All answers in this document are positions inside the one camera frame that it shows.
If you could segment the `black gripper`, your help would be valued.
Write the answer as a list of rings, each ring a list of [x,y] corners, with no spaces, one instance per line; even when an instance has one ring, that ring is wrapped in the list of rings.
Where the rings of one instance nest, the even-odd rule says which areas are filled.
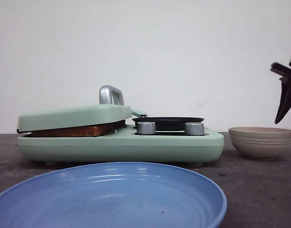
[[[271,64],[270,70],[281,76],[279,80],[281,81],[282,91],[279,108],[274,121],[275,124],[278,124],[291,108],[291,69],[274,62]]]

